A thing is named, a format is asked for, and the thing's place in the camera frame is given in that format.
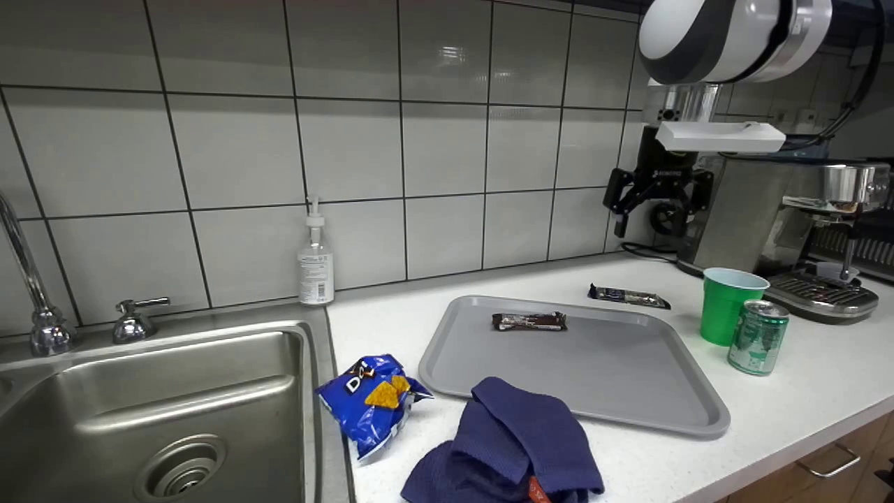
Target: stainless steel sink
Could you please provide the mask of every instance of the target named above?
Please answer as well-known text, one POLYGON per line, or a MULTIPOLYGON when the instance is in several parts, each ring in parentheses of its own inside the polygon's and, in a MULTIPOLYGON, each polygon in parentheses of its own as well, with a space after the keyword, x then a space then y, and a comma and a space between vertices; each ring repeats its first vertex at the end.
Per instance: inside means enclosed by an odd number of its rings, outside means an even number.
POLYGON ((182 315, 109 346, 0 360, 4 503, 340 503, 345 448, 315 401, 324 311, 182 315))

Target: white countertop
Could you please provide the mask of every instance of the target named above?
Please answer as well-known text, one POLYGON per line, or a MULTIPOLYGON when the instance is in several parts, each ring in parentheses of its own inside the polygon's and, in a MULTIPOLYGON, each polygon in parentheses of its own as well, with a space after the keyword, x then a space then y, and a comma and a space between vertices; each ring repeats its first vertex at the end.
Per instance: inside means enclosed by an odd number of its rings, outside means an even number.
MULTIPOLYGON (((700 281, 661 259, 598 256, 560 266, 507 267, 372 287, 340 295, 329 306, 336 362, 391 353, 408 375, 454 295, 488 292, 565 304, 601 304, 665 319, 722 396, 728 429, 715 441, 675 439, 634 428, 581 422, 607 491, 601 503, 717 501, 803 453, 894 411, 894 291, 869 287, 879 306, 859 325, 813 325, 790 319, 780 367, 770 378, 748 378, 725 362, 725 353, 699 337, 700 281), (653 291, 672 311, 629 306, 586 299, 586 285, 653 291)), ((354 462, 361 503, 403 501, 400 488, 417 462, 451 439, 461 400, 432 396, 414 408, 403 432, 375 464, 354 462)))

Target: snack bag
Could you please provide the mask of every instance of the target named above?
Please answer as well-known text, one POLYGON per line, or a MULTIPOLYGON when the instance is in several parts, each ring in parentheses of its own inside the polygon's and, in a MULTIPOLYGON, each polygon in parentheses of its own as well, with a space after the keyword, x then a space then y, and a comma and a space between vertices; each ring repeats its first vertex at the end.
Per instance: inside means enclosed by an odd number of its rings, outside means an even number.
POLYGON ((354 441, 358 459, 375 456, 396 436, 411 406, 431 396, 391 354, 366 354, 319 389, 340 432, 354 441))

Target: green can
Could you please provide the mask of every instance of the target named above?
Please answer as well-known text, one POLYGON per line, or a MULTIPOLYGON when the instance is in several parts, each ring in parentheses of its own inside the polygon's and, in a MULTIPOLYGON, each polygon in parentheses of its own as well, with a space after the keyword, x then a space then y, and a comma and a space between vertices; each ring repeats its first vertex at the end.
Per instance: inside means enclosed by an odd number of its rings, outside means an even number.
POLYGON ((748 299, 725 360, 745 375, 770 375, 785 337, 788 313, 764 299, 748 299))

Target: blue towel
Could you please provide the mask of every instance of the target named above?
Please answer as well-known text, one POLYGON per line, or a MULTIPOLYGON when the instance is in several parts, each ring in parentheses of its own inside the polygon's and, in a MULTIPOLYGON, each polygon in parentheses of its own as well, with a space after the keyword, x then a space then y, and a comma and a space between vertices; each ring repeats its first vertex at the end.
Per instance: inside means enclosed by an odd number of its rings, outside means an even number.
POLYGON ((454 441, 414 467, 403 498, 524 503, 534 474, 553 503, 583 503, 586 491, 604 491, 588 441, 560 400, 486 378, 471 389, 454 441))

